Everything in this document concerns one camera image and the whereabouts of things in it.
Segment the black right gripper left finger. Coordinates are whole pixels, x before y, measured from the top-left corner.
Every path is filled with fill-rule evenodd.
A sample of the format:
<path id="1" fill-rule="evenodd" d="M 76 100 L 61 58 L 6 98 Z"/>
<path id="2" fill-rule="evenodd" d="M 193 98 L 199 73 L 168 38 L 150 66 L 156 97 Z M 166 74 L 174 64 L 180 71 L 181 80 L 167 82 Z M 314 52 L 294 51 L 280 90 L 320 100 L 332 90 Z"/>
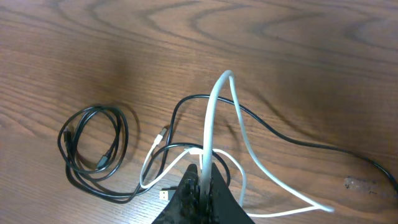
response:
<path id="1" fill-rule="evenodd" d="M 152 224 L 199 224 L 200 186 L 198 169 L 190 164 L 167 206 Z"/>

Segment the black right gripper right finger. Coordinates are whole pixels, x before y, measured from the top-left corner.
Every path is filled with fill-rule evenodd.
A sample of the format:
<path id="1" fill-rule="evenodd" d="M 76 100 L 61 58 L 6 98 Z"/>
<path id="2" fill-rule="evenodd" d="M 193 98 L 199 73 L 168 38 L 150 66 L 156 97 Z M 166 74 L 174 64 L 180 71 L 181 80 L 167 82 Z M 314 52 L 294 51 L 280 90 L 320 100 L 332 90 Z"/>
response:
<path id="1" fill-rule="evenodd" d="M 210 221 L 214 224 L 254 224 L 233 197 L 215 163 L 211 167 Z"/>

